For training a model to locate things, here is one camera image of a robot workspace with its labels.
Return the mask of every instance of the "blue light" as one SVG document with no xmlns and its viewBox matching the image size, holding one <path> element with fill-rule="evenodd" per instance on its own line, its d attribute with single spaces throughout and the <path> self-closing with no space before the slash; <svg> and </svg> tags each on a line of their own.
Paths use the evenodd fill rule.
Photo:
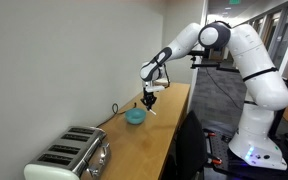
<svg viewBox="0 0 288 180">
<path fill-rule="evenodd" d="M 254 151 L 254 147 L 250 147 L 250 149 L 248 150 L 245 159 L 248 160 L 252 154 L 252 152 Z"/>
</svg>

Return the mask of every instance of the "floor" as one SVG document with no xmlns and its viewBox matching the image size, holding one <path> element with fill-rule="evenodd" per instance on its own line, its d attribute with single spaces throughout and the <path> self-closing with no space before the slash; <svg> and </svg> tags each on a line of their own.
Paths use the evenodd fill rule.
<svg viewBox="0 0 288 180">
<path fill-rule="evenodd" d="M 206 63 L 214 62 L 203 60 L 203 64 Z M 222 62 L 221 67 L 233 68 L 232 61 Z M 246 86 L 239 73 L 200 68 L 190 110 L 195 111 L 200 121 L 211 120 L 237 127 L 245 93 Z M 288 133 L 287 121 L 281 120 L 277 133 Z"/>
</svg>

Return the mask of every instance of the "wooden countertop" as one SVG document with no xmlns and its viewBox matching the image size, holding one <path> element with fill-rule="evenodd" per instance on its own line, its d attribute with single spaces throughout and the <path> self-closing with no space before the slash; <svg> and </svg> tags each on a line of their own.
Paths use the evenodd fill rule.
<svg viewBox="0 0 288 180">
<path fill-rule="evenodd" d="M 171 83 L 171 87 L 154 93 L 157 97 L 153 110 L 147 112 L 140 125 L 128 124 L 124 114 L 116 115 L 100 126 L 107 133 L 112 157 L 101 179 L 155 180 L 163 170 L 170 143 L 179 122 L 186 116 L 190 85 Z M 138 94 L 121 110 L 133 107 L 145 109 Z"/>
</svg>

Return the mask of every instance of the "toaster knob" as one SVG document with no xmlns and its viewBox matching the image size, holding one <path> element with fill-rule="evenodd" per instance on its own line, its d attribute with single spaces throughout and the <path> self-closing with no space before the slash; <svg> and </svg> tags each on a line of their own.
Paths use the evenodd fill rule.
<svg viewBox="0 0 288 180">
<path fill-rule="evenodd" d="M 100 175 L 98 167 L 94 164 L 88 167 L 88 171 L 91 173 L 93 177 L 98 177 Z"/>
<path fill-rule="evenodd" d="M 104 158 L 100 158 L 99 163 L 100 163 L 100 165 L 105 165 L 105 159 Z"/>
</svg>

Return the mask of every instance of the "toaster slot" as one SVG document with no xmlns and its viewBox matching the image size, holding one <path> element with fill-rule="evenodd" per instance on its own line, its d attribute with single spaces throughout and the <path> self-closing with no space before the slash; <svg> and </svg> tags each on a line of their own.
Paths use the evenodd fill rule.
<svg viewBox="0 0 288 180">
<path fill-rule="evenodd" d="M 68 157 L 64 157 L 64 156 L 58 156 L 58 155 L 52 155 L 52 154 L 44 154 L 38 159 L 38 161 L 61 164 L 61 165 L 67 166 L 72 161 L 72 158 L 68 158 Z"/>
<path fill-rule="evenodd" d="M 61 145 L 53 145 L 49 151 L 54 151 L 54 152 L 61 152 L 61 153 L 67 153 L 67 154 L 74 154 L 76 155 L 80 148 L 75 148 L 75 147 L 69 147 L 69 146 L 61 146 Z"/>
<path fill-rule="evenodd" d="M 87 136 L 80 136 L 80 135 L 75 135 L 75 134 L 65 134 L 62 136 L 61 139 L 69 139 L 69 140 L 74 140 L 74 141 L 83 141 L 86 142 L 90 137 Z"/>
<path fill-rule="evenodd" d="M 71 128 L 68 132 L 92 135 L 95 132 L 95 130 L 93 130 L 93 129 L 83 129 L 83 128 Z"/>
</svg>

